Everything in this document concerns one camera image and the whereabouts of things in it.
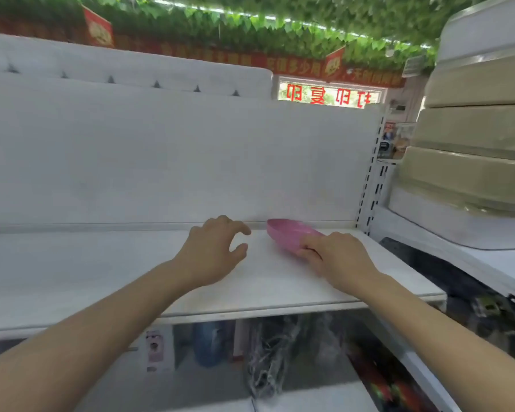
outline hand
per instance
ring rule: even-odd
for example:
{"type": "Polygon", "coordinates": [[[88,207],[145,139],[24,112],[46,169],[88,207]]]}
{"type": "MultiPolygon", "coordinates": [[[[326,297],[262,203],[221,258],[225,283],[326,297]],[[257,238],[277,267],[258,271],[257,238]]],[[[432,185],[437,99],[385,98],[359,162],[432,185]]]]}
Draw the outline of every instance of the hand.
{"type": "Polygon", "coordinates": [[[237,233],[250,235],[250,228],[242,221],[233,221],[226,215],[211,218],[202,227],[193,227],[189,238],[173,258],[190,288],[214,284],[227,276],[246,257],[248,245],[239,245],[229,251],[237,233]]]}
{"type": "Polygon", "coordinates": [[[364,245],[350,234],[305,235],[298,256],[334,288],[359,299],[374,292],[385,277],[372,263],[364,245]]]}

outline stacked containers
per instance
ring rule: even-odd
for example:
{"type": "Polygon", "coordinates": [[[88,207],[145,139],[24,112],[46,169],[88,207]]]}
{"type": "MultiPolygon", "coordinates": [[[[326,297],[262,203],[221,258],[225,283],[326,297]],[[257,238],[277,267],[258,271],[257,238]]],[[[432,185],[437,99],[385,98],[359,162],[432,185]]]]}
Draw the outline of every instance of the stacked containers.
{"type": "MultiPolygon", "coordinates": [[[[447,23],[440,57],[443,37],[453,27],[467,22],[475,37],[481,17],[495,16],[496,9],[510,13],[515,0],[477,7],[447,23]]],[[[510,38],[500,39],[511,44],[510,38]]],[[[445,57],[432,73],[426,109],[400,165],[389,208],[458,244],[514,249],[515,45],[495,42],[491,52],[445,57]]],[[[451,50],[456,43],[463,42],[445,42],[444,53],[458,51],[451,50]]],[[[469,49],[475,45],[470,41],[469,49]]]]}

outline person's left arm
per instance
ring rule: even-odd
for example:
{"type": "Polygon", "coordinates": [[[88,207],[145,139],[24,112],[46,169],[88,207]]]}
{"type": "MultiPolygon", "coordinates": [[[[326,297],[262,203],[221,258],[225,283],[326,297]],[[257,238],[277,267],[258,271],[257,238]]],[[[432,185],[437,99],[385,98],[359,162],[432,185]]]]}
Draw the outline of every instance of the person's left arm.
{"type": "Polygon", "coordinates": [[[124,288],[0,355],[0,412],[58,412],[81,398],[185,293],[218,282],[246,257],[229,246],[250,228],[225,215],[191,229],[179,253],[124,288]]]}

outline pink object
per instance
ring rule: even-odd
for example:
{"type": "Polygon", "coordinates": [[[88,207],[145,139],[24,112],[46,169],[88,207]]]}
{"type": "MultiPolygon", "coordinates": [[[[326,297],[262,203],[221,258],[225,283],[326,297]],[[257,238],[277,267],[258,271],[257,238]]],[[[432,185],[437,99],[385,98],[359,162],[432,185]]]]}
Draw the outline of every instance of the pink object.
{"type": "Polygon", "coordinates": [[[303,235],[324,235],[302,222],[285,218],[267,220],[267,233],[280,247],[294,254],[301,249],[299,241],[303,235]]]}

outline person's left hand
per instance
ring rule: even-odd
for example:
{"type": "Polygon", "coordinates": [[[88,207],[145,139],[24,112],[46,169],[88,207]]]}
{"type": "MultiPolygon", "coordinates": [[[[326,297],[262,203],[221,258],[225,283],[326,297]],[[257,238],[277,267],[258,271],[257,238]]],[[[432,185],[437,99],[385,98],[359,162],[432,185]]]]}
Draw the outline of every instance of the person's left hand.
{"type": "Polygon", "coordinates": [[[202,227],[191,228],[189,238],[172,263],[187,275],[192,288],[214,284],[231,273],[246,257],[246,243],[229,250],[237,233],[250,235],[250,227],[226,215],[211,218],[202,227]]]}

